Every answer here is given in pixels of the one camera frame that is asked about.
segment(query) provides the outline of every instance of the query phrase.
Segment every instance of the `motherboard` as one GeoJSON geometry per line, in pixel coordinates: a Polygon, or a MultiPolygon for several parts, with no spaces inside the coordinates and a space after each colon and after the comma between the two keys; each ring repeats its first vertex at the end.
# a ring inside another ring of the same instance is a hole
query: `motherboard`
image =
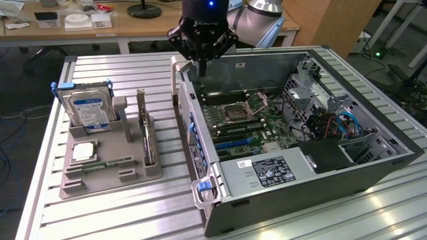
{"type": "Polygon", "coordinates": [[[298,141],[272,97],[253,91],[201,99],[220,161],[284,150],[298,141]]]}

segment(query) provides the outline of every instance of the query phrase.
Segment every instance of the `power supply label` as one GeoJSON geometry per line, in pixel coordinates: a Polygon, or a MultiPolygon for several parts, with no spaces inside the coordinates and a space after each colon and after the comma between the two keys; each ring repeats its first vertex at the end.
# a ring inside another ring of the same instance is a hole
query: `power supply label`
{"type": "Polygon", "coordinates": [[[264,188],[296,180],[282,156],[253,161],[252,167],[264,188]]]}

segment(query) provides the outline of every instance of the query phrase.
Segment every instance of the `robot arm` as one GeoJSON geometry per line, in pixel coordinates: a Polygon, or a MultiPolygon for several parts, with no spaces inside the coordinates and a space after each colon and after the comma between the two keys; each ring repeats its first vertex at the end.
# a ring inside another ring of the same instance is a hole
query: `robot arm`
{"type": "Polygon", "coordinates": [[[241,6],[241,0],[230,4],[228,0],[181,0],[178,26],[168,31],[166,39],[204,77],[206,63],[237,40],[257,48],[272,46],[284,22],[281,14],[281,0],[250,0],[248,6],[241,6]]]}

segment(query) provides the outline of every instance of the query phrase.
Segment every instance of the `metal slotted table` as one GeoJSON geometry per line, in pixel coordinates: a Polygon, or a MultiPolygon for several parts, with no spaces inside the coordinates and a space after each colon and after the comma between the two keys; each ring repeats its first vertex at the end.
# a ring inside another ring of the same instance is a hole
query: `metal slotted table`
{"type": "MultiPolygon", "coordinates": [[[[312,47],[414,143],[427,130],[328,49],[312,47]]],[[[136,117],[136,89],[145,89],[164,176],[81,197],[58,197],[69,118],[54,100],[17,229],[24,239],[205,239],[170,101],[170,57],[176,52],[82,56],[64,63],[61,82],[113,82],[136,117]]],[[[341,87],[321,72],[336,94],[341,87]]],[[[213,240],[427,238],[427,154],[365,192],[209,238],[213,240]]]]}

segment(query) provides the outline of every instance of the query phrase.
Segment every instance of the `table leg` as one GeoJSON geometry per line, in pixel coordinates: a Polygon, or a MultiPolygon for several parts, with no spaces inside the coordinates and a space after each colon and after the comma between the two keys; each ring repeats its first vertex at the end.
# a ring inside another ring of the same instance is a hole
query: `table leg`
{"type": "Polygon", "coordinates": [[[128,37],[118,37],[117,44],[120,48],[120,54],[129,54],[129,38],[128,37]]]}
{"type": "Polygon", "coordinates": [[[416,55],[416,57],[413,58],[413,60],[410,61],[410,63],[406,65],[410,69],[416,68],[416,66],[420,64],[420,61],[427,58],[427,44],[422,47],[422,49],[420,50],[418,54],[416,55]]]}
{"type": "Polygon", "coordinates": [[[378,25],[378,28],[377,28],[370,40],[366,43],[369,48],[372,48],[376,40],[378,39],[378,37],[380,37],[386,25],[389,24],[389,22],[390,22],[390,20],[392,20],[392,18],[394,16],[397,10],[400,9],[402,3],[404,3],[402,0],[397,0],[396,3],[393,4],[393,7],[392,7],[389,13],[386,14],[386,17],[385,17],[384,21],[381,21],[381,24],[378,25]]]}
{"type": "Polygon", "coordinates": [[[410,21],[413,20],[414,16],[418,14],[420,10],[422,9],[424,7],[421,6],[417,6],[416,9],[413,9],[413,11],[410,12],[410,14],[406,16],[404,22],[401,23],[397,31],[394,32],[394,34],[392,35],[386,45],[385,45],[385,48],[390,49],[396,40],[398,39],[402,31],[405,30],[405,28],[408,27],[410,21]]]}
{"type": "Polygon", "coordinates": [[[296,36],[296,32],[297,31],[286,31],[284,38],[282,38],[282,42],[281,42],[281,47],[290,47],[293,40],[294,40],[294,36],[296,36]]]}

